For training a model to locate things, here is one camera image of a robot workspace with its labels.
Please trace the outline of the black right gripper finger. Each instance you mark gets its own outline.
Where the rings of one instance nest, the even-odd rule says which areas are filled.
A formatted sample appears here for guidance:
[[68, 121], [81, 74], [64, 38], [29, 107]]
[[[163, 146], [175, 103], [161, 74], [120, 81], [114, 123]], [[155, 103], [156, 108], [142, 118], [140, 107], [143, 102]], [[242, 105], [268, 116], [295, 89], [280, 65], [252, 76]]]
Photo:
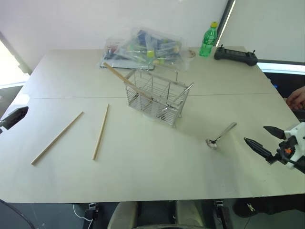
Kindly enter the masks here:
[[266, 150], [262, 144], [254, 141], [252, 139], [246, 138], [246, 137], [244, 138], [244, 141], [253, 151], [255, 151], [257, 154], [262, 156], [265, 160], [268, 161], [273, 158], [273, 155], [271, 154], [271, 152]]
[[285, 139], [285, 132], [274, 126], [263, 126], [263, 128], [269, 132], [271, 135], [277, 137], [278, 139]]

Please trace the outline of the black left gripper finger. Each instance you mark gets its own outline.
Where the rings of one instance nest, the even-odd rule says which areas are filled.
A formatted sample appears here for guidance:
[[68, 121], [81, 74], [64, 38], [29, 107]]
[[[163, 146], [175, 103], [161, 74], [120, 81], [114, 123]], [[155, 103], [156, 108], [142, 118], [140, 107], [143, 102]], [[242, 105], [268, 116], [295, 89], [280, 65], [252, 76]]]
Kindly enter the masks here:
[[6, 121], [3, 127], [7, 130], [12, 128], [15, 124], [17, 124], [20, 120], [22, 120], [26, 116], [28, 109], [29, 109], [28, 106], [15, 109], [6, 118], [3, 119]]

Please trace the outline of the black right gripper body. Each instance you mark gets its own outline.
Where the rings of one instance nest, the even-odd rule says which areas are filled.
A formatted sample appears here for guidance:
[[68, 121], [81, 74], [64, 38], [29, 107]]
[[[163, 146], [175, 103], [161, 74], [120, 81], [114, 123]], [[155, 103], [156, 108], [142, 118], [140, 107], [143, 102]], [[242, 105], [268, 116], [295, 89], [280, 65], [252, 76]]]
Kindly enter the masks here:
[[279, 144], [279, 147], [276, 150], [276, 154], [273, 156], [271, 155], [267, 162], [269, 164], [274, 163], [275, 161], [280, 161], [282, 164], [286, 165], [287, 163], [291, 163], [296, 165], [297, 162], [291, 160], [291, 157], [295, 153], [295, 145], [297, 144], [296, 138], [288, 138], [282, 141]]

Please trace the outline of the bystander bare hand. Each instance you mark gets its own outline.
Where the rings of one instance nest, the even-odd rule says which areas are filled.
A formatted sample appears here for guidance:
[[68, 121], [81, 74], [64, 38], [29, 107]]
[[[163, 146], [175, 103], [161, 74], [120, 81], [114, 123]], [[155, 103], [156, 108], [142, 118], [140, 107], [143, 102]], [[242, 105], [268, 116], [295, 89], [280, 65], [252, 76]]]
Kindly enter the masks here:
[[293, 91], [286, 99], [286, 104], [291, 109], [305, 108], [305, 86]]

